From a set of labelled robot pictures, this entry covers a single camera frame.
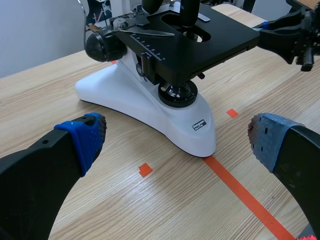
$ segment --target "blue rubber fingertip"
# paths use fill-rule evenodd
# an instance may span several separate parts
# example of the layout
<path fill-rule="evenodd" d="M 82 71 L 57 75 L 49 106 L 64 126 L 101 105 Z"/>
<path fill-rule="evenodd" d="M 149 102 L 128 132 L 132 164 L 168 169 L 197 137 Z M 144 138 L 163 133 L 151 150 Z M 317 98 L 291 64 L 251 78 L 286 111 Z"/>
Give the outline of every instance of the blue rubber fingertip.
<path fill-rule="evenodd" d="M 262 23 L 262 29 L 267 30 L 268 26 L 269 26 L 269 22 L 265 21 L 265 22 Z"/>
<path fill-rule="evenodd" d="M 107 128 L 103 115 L 92 112 L 85 114 L 85 116 L 95 117 L 95 123 L 89 126 L 79 121 L 65 121 L 54 126 L 54 129 L 66 130 L 71 134 L 82 177 L 86 175 L 104 144 Z"/>
<path fill-rule="evenodd" d="M 251 149 L 255 157 L 273 172 L 287 131 L 302 124 L 272 113 L 259 113 L 248 129 Z"/>

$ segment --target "white wall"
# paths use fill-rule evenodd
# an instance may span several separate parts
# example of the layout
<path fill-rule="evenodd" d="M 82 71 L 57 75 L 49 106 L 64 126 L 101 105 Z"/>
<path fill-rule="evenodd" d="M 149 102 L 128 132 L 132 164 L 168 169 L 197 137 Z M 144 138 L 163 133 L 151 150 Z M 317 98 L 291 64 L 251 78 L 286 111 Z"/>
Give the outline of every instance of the white wall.
<path fill-rule="evenodd" d="M 252 14 L 272 21 L 286 15 L 290 9 L 291 6 L 286 3 L 286 0 L 255 0 Z"/>
<path fill-rule="evenodd" d="M 77 0 L 0 0 L 0 24 L 0 78 L 84 49 Z"/>

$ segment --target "white microscope base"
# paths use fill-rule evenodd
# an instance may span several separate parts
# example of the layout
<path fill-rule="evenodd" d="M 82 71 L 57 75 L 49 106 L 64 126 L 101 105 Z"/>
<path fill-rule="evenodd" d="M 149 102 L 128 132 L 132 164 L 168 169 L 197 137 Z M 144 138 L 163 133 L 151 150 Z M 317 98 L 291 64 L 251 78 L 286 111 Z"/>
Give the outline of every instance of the white microscope base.
<path fill-rule="evenodd" d="M 127 72 L 121 62 L 106 67 L 79 80 L 76 93 L 83 101 L 105 106 L 149 125 L 190 155 L 208 157 L 214 153 L 215 124 L 211 109 L 200 94 L 190 106 L 173 108 L 159 99 L 158 85 Z"/>

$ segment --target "cable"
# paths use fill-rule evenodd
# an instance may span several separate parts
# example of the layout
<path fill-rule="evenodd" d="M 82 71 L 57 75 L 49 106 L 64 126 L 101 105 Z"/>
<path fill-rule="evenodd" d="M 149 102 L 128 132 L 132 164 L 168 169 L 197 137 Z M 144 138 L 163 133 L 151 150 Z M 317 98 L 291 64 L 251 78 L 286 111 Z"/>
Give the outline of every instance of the cable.
<path fill-rule="evenodd" d="M 84 5 L 82 4 L 81 0 L 77 0 L 80 4 L 83 14 L 84 14 L 84 28 L 83 28 L 83 49 L 86 49 L 86 30 L 87 30 L 87 13 L 85 10 Z"/>

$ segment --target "microscope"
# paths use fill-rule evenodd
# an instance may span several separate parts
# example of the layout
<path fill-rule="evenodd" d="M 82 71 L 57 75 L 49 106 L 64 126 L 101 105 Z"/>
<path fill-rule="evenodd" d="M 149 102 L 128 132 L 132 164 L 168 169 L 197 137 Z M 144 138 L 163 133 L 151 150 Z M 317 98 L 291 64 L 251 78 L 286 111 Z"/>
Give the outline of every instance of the microscope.
<path fill-rule="evenodd" d="M 254 48 L 259 32 L 200 0 L 112 0 L 109 25 L 86 42 L 89 57 L 116 64 L 76 83 L 78 97 L 135 118 L 183 151 L 207 157 L 215 123 L 192 79 Z"/>

